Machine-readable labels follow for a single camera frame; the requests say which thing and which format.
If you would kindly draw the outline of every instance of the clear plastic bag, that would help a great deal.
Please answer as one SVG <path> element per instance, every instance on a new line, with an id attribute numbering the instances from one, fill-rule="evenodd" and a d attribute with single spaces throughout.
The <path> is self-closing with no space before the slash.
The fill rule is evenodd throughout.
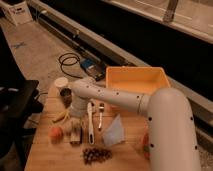
<path id="1" fill-rule="evenodd" d="M 103 140 L 106 146 L 112 146 L 124 141 L 124 128 L 119 114 L 103 133 Z"/>

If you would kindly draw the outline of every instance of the floor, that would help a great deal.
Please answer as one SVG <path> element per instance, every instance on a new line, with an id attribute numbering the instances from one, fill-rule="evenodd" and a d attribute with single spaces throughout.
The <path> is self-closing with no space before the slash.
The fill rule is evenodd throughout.
<path id="1" fill-rule="evenodd" d="M 4 18 L 0 18 L 0 24 L 6 34 L 9 46 L 19 65 L 21 71 L 27 79 L 37 79 L 40 81 L 39 90 L 41 93 L 47 92 L 48 87 L 60 76 L 65 76 L 59 67 L 58 57 L 67 52 L 74 52 L 69 46 L 64 44 L 37 22 L 15 27 Z M 76 64 L 66 68 L 66 71 L 78 76 L 85 76 L 85 73 Z M 40 96 L 40 101 L 45 102 L 46 95 Z M 39 115 L 33 115 L 30 120 L 39 121 Z M 36 127 L 36 123 L 28 121 L 26 127 Z M 26 150 L 29 151 L 32 138 L 26 138 Z M 212 155 L 200 148 L 201 165 L 203 171 L 210 171 L 213 168 Z M 0 171 L 21 171 L 20 163 L 12 147 L 9 154 L 0 159 Z"/>

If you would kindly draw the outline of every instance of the chair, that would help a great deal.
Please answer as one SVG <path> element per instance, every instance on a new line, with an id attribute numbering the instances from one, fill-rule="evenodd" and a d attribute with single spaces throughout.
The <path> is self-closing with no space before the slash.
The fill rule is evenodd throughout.
<path id="1" fill-rule="evenodd" d="M 23 125 L 43 105 L 36 100 L 37 80 L 26 80 L 18 68 L 0 27 L 0 158 L 15 143 L 22 167 L 26 155 L 22 144 Z"/>

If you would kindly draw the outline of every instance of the banana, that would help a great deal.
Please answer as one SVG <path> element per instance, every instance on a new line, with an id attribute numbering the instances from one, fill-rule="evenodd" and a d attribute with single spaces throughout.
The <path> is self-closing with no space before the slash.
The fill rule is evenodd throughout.
<path id="1" fill-rule="evenodd" d="M 52 120 L 52 122 L 55 123 L 55 122 L 58 122 L 58 121 L 62 120 L 62 119 L 65 117 L 66 114 L 67 114 L 67 110 L 64 110 L 64 111 L 60 112 L 60 113 Z"/>

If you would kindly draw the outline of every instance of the yellow plastic bin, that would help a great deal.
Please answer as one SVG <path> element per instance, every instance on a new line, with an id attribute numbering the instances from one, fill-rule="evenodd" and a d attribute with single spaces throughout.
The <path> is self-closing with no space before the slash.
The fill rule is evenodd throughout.
<path id="1" fill-rule="evenodd" d="M 170 87 L 161 67 L 108 67 L 106 87 L 152 94 L 159 88 Z"/>

